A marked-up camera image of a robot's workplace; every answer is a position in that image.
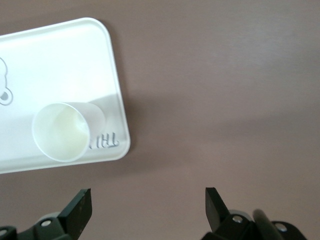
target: cup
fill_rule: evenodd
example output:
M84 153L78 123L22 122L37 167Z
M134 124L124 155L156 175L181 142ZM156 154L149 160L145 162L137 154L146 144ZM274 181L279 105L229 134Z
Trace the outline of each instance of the cup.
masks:
M81 158L105 125L102 110L88 102L56 102L33 118L32 136L49 158L72 162Z

